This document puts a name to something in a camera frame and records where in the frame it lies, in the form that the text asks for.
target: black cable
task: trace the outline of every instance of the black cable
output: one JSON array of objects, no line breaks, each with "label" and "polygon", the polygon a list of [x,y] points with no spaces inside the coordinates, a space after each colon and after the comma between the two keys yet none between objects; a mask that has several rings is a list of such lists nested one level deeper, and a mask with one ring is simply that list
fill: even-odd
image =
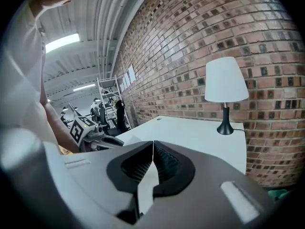
[{"label": "black cable", "polygon": [[246,135],[246,131],[245,131],[245,130],[242,130],[242,129],[233,129],[233,130],[243,131],[243,132],[244,132],[244,135]]}]

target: white desk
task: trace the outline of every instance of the white desk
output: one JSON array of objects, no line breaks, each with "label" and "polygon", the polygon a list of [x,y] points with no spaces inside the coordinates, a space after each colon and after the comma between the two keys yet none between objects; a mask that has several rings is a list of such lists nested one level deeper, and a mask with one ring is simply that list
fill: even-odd
[{"label": "white desk", "polygon": [[[219,157],[245,174],[247,154],[244,132],[235,130],[231,135],[221,135],[216,130],[220,123],[158,116],[117,138],[125,145],[158,140],[184,146]],[[231,123],[231,126],[244,129],[242,123]],[[153,187],[158,184],[157,168],[152,163],[138,186],[140,212],[145,214],[153,204]]]}]

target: green object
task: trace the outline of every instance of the green object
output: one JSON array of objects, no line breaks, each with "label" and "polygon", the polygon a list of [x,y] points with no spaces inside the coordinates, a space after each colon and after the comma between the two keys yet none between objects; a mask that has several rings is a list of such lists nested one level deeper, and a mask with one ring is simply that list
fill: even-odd
[{"label": "green object", "polygon": [[279,199],[282,199],[286,197],[290,192],[287,191],[286,189],[281,189],[281,190],[270,190],[268,192],[268,195],[271,196],[274,201],[277,201]]}]

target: table lamp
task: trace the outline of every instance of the table lamp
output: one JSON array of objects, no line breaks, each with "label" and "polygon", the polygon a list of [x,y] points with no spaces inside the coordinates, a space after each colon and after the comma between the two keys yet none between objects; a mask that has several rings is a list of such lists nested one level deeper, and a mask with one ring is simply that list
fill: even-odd
[{"label": "table lamp", "polygon": [[228,102],[239,102],[249,97],[242,72],[234,57],[212,60],[206,64],[206,84],[204,98],[209,102],[224,103],[223,121],[217,128],[222,135],[230,135],[234,129],[230,125]]}]

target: ceiling light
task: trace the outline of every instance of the ceiling light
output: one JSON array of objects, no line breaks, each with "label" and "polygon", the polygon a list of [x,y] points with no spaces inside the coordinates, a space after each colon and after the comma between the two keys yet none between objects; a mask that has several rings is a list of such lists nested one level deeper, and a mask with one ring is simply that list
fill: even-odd
[{"label": "ceiling light", "polygon": [[78,90],[85,89],[85,88],[88,88],[88,87],[93,87],[93,86],[95,86],[95,84],[91,84],[91,85],[87,85],[87,86],[82,86],[82,87],[79,87],[79,88],[75,88],[75,89],[73,89],[73,91],[78,91]]},{"label": "ceiling light", "polygon": [[67,45],[67,44],[70,44],[73,42],[79,42],[79,41],[80,41],[80,37],[78,36],[78,33],[70,35],[70,36],[62,37],[56,41],[46,44],[46,53],[48,53],[54,49],[60,48],[64,45]]}]

